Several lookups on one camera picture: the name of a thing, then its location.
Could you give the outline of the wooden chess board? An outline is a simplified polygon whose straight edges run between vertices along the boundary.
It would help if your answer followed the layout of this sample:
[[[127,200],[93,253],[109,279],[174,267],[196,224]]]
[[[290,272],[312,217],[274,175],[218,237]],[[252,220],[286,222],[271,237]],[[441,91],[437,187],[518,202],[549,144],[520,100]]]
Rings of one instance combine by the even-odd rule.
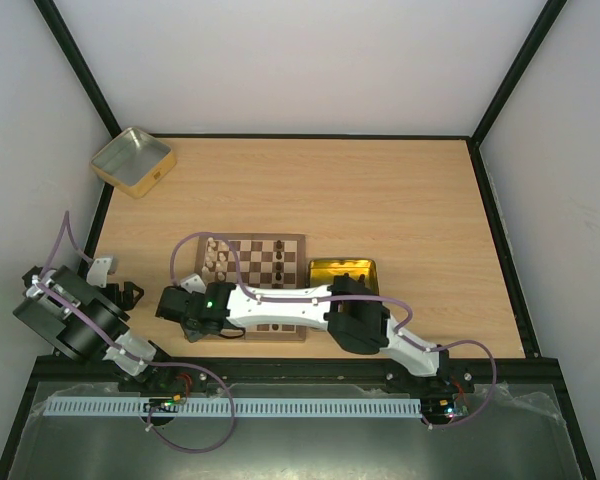
[[[203,236],[198,241],[194,273],[204,283],[233,282],[241,276],[250,287],[265,289],[297,289],[306,284],[305,237],[299,234],[235,233],[224,235],[238,253],[216,237]],[[280,324],[228,327],[218,337],[245,342],[303,342],[306,329]]]

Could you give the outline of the black metal frame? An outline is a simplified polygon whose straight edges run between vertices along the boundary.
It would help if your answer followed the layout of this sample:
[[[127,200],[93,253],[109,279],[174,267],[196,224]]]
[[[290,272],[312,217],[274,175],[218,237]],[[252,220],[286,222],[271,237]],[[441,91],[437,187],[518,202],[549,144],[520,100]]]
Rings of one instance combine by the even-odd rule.
[[[88,67],[78,45],[76,44],[70,29],[66,25],[61,12],[54,1],[33,1],[39,11],[41,17],[47,24],[50,32],[55,38],[58,46],[61,48],[66,60],[73,69],[77,79],[80,81],[82,88],[89,96],[89,99],[94,106],[101,121],[104,123],[108,133],[113,137],[114,133],[121,133],[121,127],[115,119],[101,89],[99,88],[95,77]],[[185,134],[185,133],[165,133],[156,134],[158,137],[175,137],[175,138],[229,138],[229,139],[302,139],[302,140],[464,140],[467,143],[470,159],[474,169],[474,175],[480,191],[483,207],[491,230],[494,246],[498,255],[500,268],[505,280],[505,285],[513,308],[514,317],[517,327],[525,325],[526,332],[529,335],[530,347],[533,349],[526,351],[527,358],[525,360],[504,359],[501,362],[505,363],[505,371],[507,368],[516,367],[521,370],[520,373],[531,374],[531,370],[537,370],[536,367],[541,367],[546,364],[547,367],[551,364],[552,368],[557,369],[559,366],[556,359],[543,358],[540,354],[540,348],[535,336],[532,321],[527,309],[526,301],[521,290],[519,278],[516,268],[513,263],[512,253],[509,242],[504,233],[504,225],[499,213],[496,209],[496,201],[494,199],[493,188],[490,181],[487,180],[486,168],[480,152],[480,145],[487,136],[487,133],[495,123],[499,114],[503,110],[506,102],[513,93],[519,80],[523,76],[529,63],[535,56],[544,39],[550,32],[552,26],[559,18],[563,8],[568,4],[568,1],[546,1],[540,14],[533,24],[529,34],[527,35],[522,47],[517,53],[512,62],[507,74],[489,107],[480,120],[478,127],[471,136],[458,135],[379,135],[379,134],[296,134],[296,133],[200,133],[200,134]],[[98,244],[102,227],[104,225],[107,210],[109,209],[110,201],[113,195],[113,187],[103,187],[98,206],[94,213],[94,219],[87,237],[87,253],[93,253]],[[34,373],[40,370],[36,364],[34,372],[31,373],[29,383],[25,389],[22,400],[15,415],[11,431],[7,438],[3,453],[0,458],[0,479],[7,479],[15,460],[16,450],[21,443],[22,433],[25,426],[25,413],[32,406],[33,392],[29,384],[33,385]],[[566,413],[567,429],[574,447],[574,453],[580,472],[584,479],[596,479],[593,465],[588,454],[584,438],[582,436],[573,404],[569,397],[568,390],[564,386],[559,399],[559,406]]]

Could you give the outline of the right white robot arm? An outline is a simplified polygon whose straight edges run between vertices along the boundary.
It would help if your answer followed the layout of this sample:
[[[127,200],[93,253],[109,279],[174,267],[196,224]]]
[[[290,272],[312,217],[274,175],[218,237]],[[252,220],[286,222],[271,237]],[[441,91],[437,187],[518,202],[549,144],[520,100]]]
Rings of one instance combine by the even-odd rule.
[[[406,329],[413,317],[400,301],[373,294],[364,284],[339,275],[330,285],[300,289],[264,289],[242,283],[212,282],[203,292],[166,287],[158,318],[178,323],[193,343],[226,328],[247,330],[276,324],[328,333],[344,351],[384,354],[416,376],[425,390],[440,390],[451,379],[439,347]]]

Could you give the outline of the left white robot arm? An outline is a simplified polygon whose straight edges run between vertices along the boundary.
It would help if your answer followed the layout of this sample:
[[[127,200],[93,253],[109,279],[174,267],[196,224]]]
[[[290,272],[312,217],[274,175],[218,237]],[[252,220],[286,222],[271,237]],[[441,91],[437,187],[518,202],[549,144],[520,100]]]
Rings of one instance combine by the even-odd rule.
[[[166,391],[176,382],[171,357],[155,343],[134,334],[129,315],[69,268],[45,272],[31,268],[24,276],[24,300],[17,319],[55,350],[81,364],[109,361],[120,377],[141,391]]]

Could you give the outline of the gold tin lid tray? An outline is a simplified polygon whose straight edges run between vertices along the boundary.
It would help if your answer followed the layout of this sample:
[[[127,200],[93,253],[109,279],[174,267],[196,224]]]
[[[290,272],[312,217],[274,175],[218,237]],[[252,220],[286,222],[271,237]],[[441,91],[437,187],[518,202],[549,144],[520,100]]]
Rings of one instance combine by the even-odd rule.
[[[375,295],[379,294],[376,262],[363,258],[319,258],[308,264],[309,287],[332,284],[336,276],[348,275],[362,283]]]

